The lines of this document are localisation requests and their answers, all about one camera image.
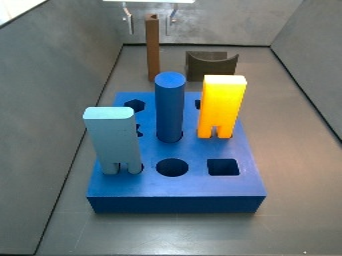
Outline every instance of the square hole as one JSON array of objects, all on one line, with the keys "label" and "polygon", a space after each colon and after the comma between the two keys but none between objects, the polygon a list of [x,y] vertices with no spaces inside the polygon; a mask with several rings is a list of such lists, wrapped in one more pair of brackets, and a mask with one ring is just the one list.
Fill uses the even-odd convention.
[{"label": "square hole", "polygon": [[241,174],[235,159],[209,159],[207,167],[211,176],[238,176]]}]

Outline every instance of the toy block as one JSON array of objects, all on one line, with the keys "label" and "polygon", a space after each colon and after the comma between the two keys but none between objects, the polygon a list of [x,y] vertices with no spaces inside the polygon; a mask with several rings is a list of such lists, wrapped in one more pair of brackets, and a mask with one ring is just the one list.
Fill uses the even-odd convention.
[{"label": "toy block", "polygon": [[201,100],[198,137],[231,138],[247,81],[243,76],[206,75]]},{"label": "toy block", "polygon": [[104,174],[116,174],[122,166],[142,172],[135,113],[131,107],[90,107],[83,120]]},{"label": "toy block", "polygon": [[157,136],[174,143],[182,138],[186,77],[163,72],[155,77]]}]

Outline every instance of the blue shape sorter board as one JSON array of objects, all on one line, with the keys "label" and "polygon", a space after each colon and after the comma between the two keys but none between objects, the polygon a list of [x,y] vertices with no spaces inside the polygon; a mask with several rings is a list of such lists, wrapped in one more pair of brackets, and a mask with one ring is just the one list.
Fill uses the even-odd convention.
[{"label": "blue shape sorter board", "polygon": [[[201,93],[186,93],[183,137],[177,143],[157,138],[155,94],[118,93],[114,106],[132,100],[145,102],[136,116],[145,169],[140,174],[120,170],[102,173],[96,161],[87,199],[96,213],[226,213],[255,212],[266,189],[254,163],[242,123],[231,139],[197,137]],[[187,171],[177,177],[157,170],[165,159],[185,161]],[[185,168],[171,161],[170,168]]]}]

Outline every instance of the light blue arch block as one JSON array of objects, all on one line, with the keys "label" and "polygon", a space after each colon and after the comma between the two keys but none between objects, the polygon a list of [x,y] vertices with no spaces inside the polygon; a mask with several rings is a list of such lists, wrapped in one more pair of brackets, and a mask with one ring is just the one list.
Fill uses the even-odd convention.
[{"label": "light blue arch block", "polygon": [[128,172],[142,171],[134,109],[130,107],[90,107],[83,120],[104,174],[116,174],[122,164]]}]

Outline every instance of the yellow arch block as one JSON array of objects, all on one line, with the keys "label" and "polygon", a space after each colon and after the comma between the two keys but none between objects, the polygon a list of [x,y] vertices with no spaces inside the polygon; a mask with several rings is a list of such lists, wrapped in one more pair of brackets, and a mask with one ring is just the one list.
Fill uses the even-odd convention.
[{"label": "yellow arch block", "polygon": [[199,138],[211,137],[213,127],[217,127],[219,138],[231,138],[246,86],[245,76],[205,76],[198,123]]}]

